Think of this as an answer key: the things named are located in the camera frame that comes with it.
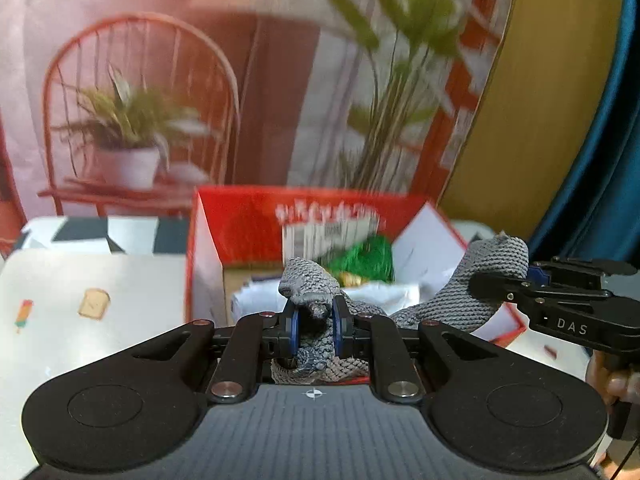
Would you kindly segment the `person right hand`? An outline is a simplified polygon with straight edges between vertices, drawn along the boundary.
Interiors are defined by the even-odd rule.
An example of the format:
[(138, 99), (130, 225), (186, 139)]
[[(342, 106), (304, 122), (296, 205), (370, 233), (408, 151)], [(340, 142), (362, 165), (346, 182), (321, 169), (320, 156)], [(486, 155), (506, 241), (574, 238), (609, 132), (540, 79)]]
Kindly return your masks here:
[(593, 351), (586, 371), (586, 382), (600, 394), (607, 406), (616, 401), (638, 404), (640, 382), (638, 370), (618, 370), (606, 359), (610, 355)]

